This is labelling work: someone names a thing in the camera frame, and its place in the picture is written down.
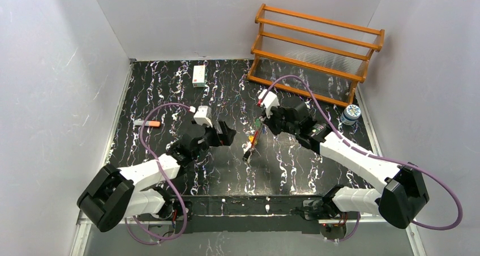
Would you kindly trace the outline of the steel key organizer red handle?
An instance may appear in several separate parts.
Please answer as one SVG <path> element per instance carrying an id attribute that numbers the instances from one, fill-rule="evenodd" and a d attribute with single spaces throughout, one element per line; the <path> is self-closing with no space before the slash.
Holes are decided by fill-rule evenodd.
<path id="1" fill-rule="evenodd" d="M 260 140 L 261 135 L 264 133 L 264 117 L 259 117 L 254 122 L 255 132 L 248 136 L 248 142 L 243 146 L 242 160 L 249 163 L 252 154 L 255 151 L 256 146 Z"/>

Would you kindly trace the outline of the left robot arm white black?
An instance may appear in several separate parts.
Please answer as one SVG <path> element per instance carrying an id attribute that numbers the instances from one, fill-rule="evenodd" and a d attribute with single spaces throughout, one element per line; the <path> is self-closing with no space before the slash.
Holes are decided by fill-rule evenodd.
<path id="1" fill-rule="evenodd" d="M 130 167 L 107 164 L 79 196 L 76 205 L 100 232 L 113 229 L 121 220 L 162 212 L 173 196 L 155 186 L 183 174 L 201 152 L 231 146 L 237 132 L 219 121 L 220 129 L 192 124 L 158 160 Z"/>

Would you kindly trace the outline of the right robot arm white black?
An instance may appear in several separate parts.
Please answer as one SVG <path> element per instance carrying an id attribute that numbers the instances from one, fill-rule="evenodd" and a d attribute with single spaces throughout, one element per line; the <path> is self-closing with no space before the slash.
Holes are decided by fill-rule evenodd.
<path id="1" fill-rule="evenodd" d="M 316 120 L 297 96 L 279 102 L 277 95 L 263 91 L 261 122 L 272 134 L 293 135 L 304 148 L 329 158 L 367 181 L 370 189 L 336 185 L 321 200 L 300 208 L 306 219 L 334 217 L 344 212 L 381 216 L 390 225 L 405 229 L 426 205 L 429 195 L 420 172 L 374 158 L 372 152 L 342 139 L 329 124 Z"/>

